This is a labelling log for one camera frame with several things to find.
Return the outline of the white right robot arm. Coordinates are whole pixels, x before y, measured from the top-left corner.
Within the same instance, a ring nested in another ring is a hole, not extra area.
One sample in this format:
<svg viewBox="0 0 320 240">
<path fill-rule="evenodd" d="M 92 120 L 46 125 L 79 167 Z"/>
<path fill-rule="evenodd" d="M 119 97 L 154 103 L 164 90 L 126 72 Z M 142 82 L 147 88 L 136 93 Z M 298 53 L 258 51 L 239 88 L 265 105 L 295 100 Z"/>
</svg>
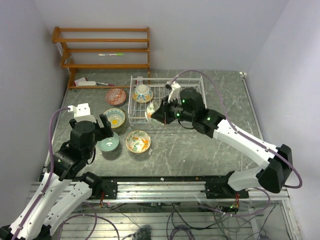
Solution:
<svg viewBox="0 0 320 240">
<path fill-rule="evenodd" d="M 223 114 L 206 108 L 202 95 L 194 88 L 183 89 L 180 100 L 170 100 L 166 96 L 160 104 L 150 103 L 145 117 L 148 122 L 162 126 L 174 121 L 189 122 L 191 129 L 222 141 L 253 160 L 258 165 L 256 168 L 231 172 L 227 182 L 221 184 L 220 192 L 226 198 L 233 197 L 238 191 L 258 187 L 277 194 L 292 172 L 289 146 L 276 146 L 242 131 Z"/>
</svg>

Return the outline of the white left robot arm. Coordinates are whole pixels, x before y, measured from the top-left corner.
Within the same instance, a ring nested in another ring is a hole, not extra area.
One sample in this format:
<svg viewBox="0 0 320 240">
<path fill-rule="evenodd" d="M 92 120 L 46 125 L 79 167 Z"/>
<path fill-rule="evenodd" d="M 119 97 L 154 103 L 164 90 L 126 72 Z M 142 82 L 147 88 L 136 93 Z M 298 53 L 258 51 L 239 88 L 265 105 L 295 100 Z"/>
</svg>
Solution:
<svg viewBox="0 0 320 240">
<path fill-rule="evenodd" d="M 58 200 L 78 172 L 95 158 L 97 142 L 114 135 L 107 117 L 104 114 L 99 117 L 102 127 L 91 114 L 70 120 L 70 139 L 57 152 L 49 150 L 48 171 L 19 217 L 0 228 L 2 240 L 49 240 L 64 218 L 81 202 L 101 195 L 102 179 L 86 172 L 68 195 Z"/>
</svg>

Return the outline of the orange floral bowl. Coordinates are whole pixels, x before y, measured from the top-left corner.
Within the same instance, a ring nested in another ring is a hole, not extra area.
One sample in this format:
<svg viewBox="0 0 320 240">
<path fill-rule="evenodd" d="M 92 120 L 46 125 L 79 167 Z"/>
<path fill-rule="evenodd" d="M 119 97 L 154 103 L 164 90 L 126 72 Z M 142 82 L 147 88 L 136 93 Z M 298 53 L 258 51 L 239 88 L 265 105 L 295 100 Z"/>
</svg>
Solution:
<svg viewBox="0 0 320 240">
<path fill-rule="evenodd" d="M 153 96 L 154 93 L 148 85 L 140 84 L 135 87 L 132 98 L 138 103 L 148 103 Z"/>
<path fill-rule="evenodd" d="M 156 101 L 152 101 L 145 110 L 145 118 L 147 120 L 148 123 L 150 123 L 153 126 L 157 126 L 157 127 L 163 127 L 164 123 L 157 121 L 156 119 L 152 118 L 152 114 L 156 112 L 156 110 L 158 110 L 159 108 L 159 104 Z"/>
<path fill-rule="evenodd" d="M 151 137 L 143 130 L 134 130 L 127 135 L 125 145 L 132 153 L 144 153 L 151 146 Z"/>
</svg>

